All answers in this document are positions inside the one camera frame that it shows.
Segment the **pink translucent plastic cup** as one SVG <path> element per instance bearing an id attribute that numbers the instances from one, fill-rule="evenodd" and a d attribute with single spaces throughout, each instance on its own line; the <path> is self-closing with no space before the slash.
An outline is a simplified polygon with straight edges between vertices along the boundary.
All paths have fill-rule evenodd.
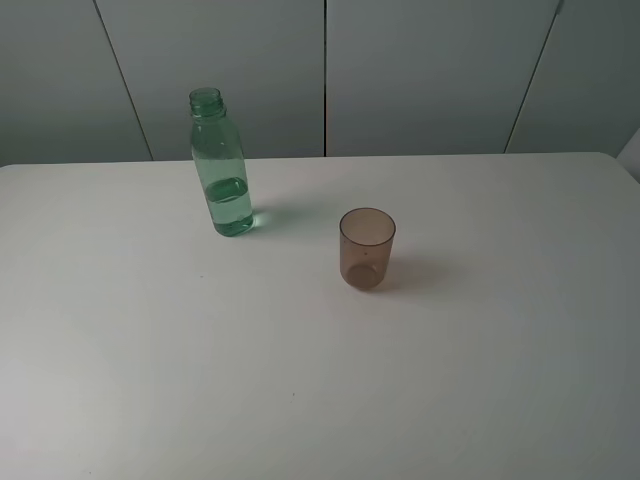
<path id="1" fill-rule="evenodd" d="M 396 224 L 384 211 L 357 208 L 339 222 L 340 274 L 359 290 L 377 287 L 386 275 Z"/>

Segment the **green transparent plastic bottle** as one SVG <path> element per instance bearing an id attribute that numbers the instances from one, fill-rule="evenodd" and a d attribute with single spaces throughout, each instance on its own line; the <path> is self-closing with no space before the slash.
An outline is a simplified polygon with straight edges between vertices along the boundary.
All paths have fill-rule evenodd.
<path id="1" fill-rule="evenodd" d="M 221 92 L 199 88 L 189 95 L 191 155 L 215 230 L 235 237 L 254 225 L 242 142 Z"/>

